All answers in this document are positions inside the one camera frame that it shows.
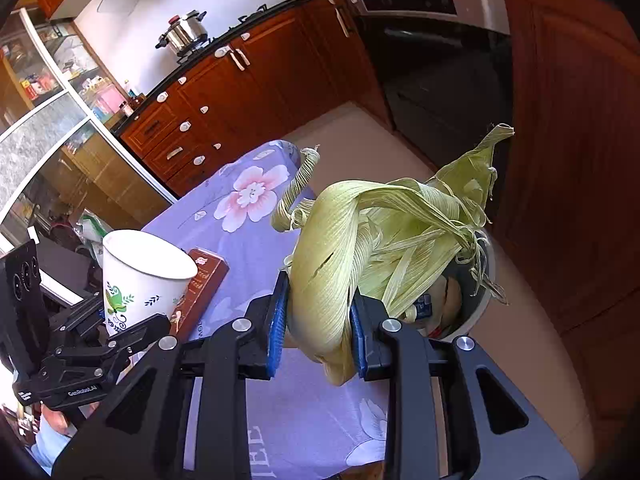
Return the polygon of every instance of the pink flower print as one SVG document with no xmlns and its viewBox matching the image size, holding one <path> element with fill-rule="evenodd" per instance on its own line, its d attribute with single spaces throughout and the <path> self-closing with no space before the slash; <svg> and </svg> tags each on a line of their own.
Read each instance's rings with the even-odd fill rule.
<svg viewBox="0 0 640 480">
<path fill-rule="evenodd" d="M 246 168 L 234 182 L 234 189 L 219 203 L 214 218 L 224 218 L 222 228 L 232 233 L 238 229 L 249 215 L 252 222 L 267 216 L 278 203 L 278 197 L 272 191 L 287 181 L 289 171 L 284 164 L 271 168 L 267 173 L 257 166 Z"/>
</svg>

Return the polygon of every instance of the person's hand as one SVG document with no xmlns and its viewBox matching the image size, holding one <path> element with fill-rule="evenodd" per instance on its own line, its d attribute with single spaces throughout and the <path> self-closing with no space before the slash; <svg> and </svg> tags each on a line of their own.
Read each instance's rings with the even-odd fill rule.
<svg viewBox="0 0 640 480">
<path fill-rule="evenodd" d="M 89 404 L 89 415 L 91 415 L 99 405 L 100 402 L 92 402 L 91 404 Z M 69 423 L 66 420 L 66 416 L 63 415 L 62 412 L 54 412 L 43 404 L 42 416 L 56 433 L 68 436 Z"/>
</svg>

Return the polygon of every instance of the purple tablecloth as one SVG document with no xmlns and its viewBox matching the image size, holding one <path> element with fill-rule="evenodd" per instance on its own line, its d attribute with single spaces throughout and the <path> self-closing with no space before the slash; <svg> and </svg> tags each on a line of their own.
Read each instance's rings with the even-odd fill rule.
<svg viewBox="0 0 640 480">
<path fill-rule="evenodd" d="M 241 317 L 249 302 L 271 294 L 298 232 L 279 233 L 270 213 L 300 164 L 298 149 L 274 140 L 221 168 L 150 222 L 145 231 L 189 251 L 222 255 L 229 272 L 192 339 Z M 310 190 L 306 195 L 312 198 Z M 354 378 L 331 386 L 321 365 L 285 349 L 271 381 L 247 381 L 249 452 L 254 478 L 324 479 L 384 457 L 386 381 Z M 200 384 L 194 388 L 185 467 L 193 468 Z"/>
</svg>

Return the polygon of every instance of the brown box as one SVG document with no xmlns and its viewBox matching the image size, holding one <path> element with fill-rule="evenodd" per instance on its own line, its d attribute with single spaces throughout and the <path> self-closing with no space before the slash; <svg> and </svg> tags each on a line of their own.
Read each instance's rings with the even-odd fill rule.
<svg viewBox="0 0 640 480">
<path fill-rule="evenodd" d="M 229 270 L 222 256 L 206 249 L 196 247 L 189 251 L 189 256 L 196 262 L 198 273 L 189 282 L 184 298 L 171 316 L 170 334 L 175 335 L 180 342 L 189 339 Z"/>
</svg>

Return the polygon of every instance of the black oven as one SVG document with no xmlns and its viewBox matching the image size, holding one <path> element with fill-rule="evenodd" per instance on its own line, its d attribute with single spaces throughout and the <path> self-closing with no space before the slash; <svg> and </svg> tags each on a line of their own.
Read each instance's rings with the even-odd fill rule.
<svg viewBox="0 0 640 480">
<path fill-rule="evenodd" d="M 396 129 L 437 167 L 512 124 L 504 0 L 351 0 Z M 497 210 L 509 142 L 494 153 Z"/>
</svg>

